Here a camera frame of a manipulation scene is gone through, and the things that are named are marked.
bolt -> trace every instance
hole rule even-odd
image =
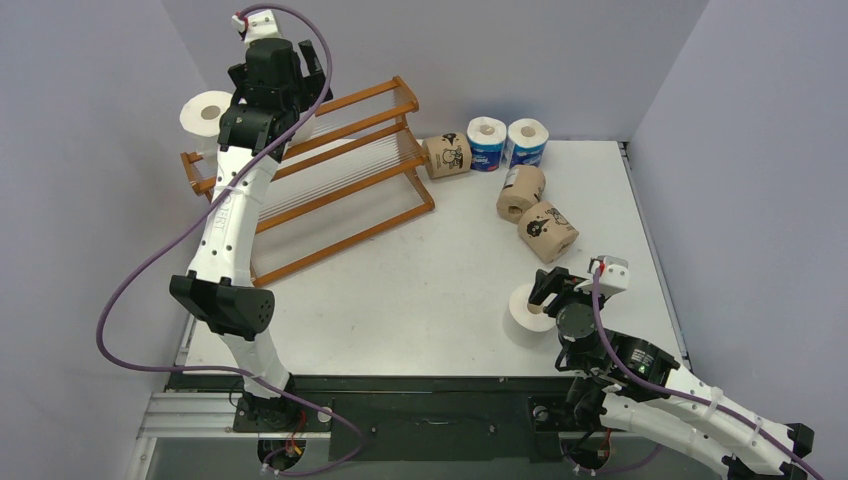
[[[537,422],[546,422],[548,421],[549,416],[548,409],[541,405],[533,409],[533,418],[535,418]]]

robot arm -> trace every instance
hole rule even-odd
[[[599,274],[599,307],[627,289],[627,262],[610,256],[593,259],[589,273]],[[572,275],[565,268],[540,270],[528,299],[543,305],[555,298],[544,312],[556,318],[562,353],[557,370],[585,376],[575,382],[581,397],[578,423],[603,425],[637,433],[689,455],[729,478],[806,478],[800,467],[779,448],[762,438],[771,436],[799,457],[812,449],[813,432],[803,424],[781,425],[743,408],[681,366],[668,353],[651,343],[605,329],[606,337],[624,365],[640,379],[658,387],[686,392],[706,400],[705,406],[686,398],[663,395],[632,381],[611,361],[594,323],[591,291],[594,282]],[[757,425],[749,428],[718,409],[722,405]]]
[[[247,51],[245,62],[230,69],[235,93],[221,117],[214,196],[231,191],[207,217],[188,272],[174,275],[169,289],[192,315],[221,337],[239,368],[291,392],[291,375],[280,362],[267,330],[274,312],[274,295],[254,288],[250,280],[250,252],[260,209],[282,161],[285,143],[256,163],[238,185],[231,187],[229,183],[255,155],[297,122],[300,113],[320,95],[325,77],[308,42],[308,48],[301,43],[301,51],[307,57],[310,74],[303,75],[300,58],[291,42],[283,39],[270,10],[235,23]],[[249,408],[269,425],[284,427],[297,413],[295,405],[280,395],[252,378],[244,380]]]

toilet paper roll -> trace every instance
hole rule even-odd
[[[512,122],[506,132],[501,163],[510,168],[515,165],[538,166],[542,161],[548,136],[548,129],[532,118]]]
[[[537,333],[547,332],[554,328],[556,319],[541,313],[541,310],[539,313],[533,313],[529,310],[527,299],[530,298],[532,290],[532,283],[516,288],[509,296],[509,313],[519,325],[527,330]]]
[[[471,146],[471,168],[481,172],[497,170],[506,141],[506,124],[495,118],[477,117],[468,123],[465,133]]]
[[[454,132],[424,140],[427,174],[430,178],[446,177],[471,169],[471,147],[464,133]]]
[[[518,223],[530,207],[542,200],[545,191],[545,174],[532,165],[516,165],[506,174],[503,189],[498,196],[498,215]]]
[[[210,90],[196,95],[183,105],[180,124],[197,141],[197,153],[211,158],[218,153],[221,115],[230,106],[233,94]]]
[[[307,120],[306,123],[301,125],[301,127],[294,132],[291,142],[289,142],[289,146],[293,147],[298,143],[303,143],[312,138],[312,132],[315,131],[315,122],[316,120],[314,115],[309,117],[309,120]]]
[[[550,263],[568,250],[580,232],[551,202],[539,202],[518,221],[518,235],[543,262]]]

brown toilet paper roll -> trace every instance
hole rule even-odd
[[[430,178],[446,177],[471,169],[471,147],[464,133],[446,133],[424,140],[427,174]]]
[[[530,207],[518,221],[518,235],[545,263],[560,257],[580,235],[551,202]]]
[[[545,174],[532,165],[516,165],[509,169],[501,195],[498,197],[498,215],[518,223],[530,207],[542,200]]]

white wall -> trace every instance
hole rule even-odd
[[[244,51],[231,0],[162,0],[203,78],[231,89]],[[533,116],[555,138],[629,139],[706,0],[287,0],[327,37],[333,87],[406,80],[419,136],[479,115]],[[284,19],[285,35],[308,30]]]
[[[113,286],[200,213],[177,116],[204,83],[158,0],[0,7],[0,465],[3,478],[123,478],[162,377],[98,354]],[[143,276],[107,343],[173,361],[168,295],[191,245]]]
[[[713,0],[630,145],[696,373],[845,478],[848,3]]]

